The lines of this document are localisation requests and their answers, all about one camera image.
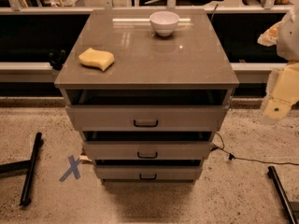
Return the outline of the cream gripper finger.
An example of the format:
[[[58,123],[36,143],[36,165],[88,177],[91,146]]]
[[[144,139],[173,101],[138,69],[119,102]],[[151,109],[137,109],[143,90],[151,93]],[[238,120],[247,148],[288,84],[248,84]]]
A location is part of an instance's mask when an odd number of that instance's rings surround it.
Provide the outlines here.
[[[289,103],[265,96],[261,104],[262,121],[278,122],[289,113],[291,108]]]

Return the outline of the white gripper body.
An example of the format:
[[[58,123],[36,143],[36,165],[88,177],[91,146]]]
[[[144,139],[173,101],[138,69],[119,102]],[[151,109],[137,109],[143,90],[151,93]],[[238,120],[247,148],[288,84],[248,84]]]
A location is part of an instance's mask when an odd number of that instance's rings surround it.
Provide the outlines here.
[[[289,105],[299,101],[299,63],[288,63],[278,71],[270,97]]]

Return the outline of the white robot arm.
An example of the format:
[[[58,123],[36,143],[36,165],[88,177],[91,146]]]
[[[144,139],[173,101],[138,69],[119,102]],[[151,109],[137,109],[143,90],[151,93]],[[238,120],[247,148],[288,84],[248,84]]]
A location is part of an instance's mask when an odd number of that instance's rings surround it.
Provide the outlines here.
[[[275,123],[299,101],[299,9],[292,8],[259,36],[258,43],[276,45],[278,56],[287,61],[283,68],[274,68],[270,73],[261,104],[262,121]]]

